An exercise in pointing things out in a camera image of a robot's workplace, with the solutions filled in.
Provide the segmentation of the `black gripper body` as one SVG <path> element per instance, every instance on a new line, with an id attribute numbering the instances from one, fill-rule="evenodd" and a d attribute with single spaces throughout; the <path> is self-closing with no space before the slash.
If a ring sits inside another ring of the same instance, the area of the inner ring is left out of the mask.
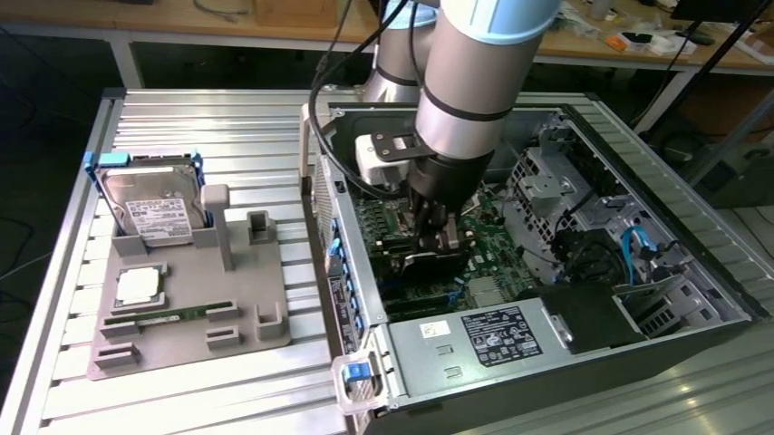
<path id="1" fill-rule="evenodd" d="M 410 203 L 415 210 L 423 204 L 440 205 L 447 211 L 460 211 L 484 177 L 495 153 L 475 159 L 451 159 L 432 155 L 411 160 L 407 183 Z"/>

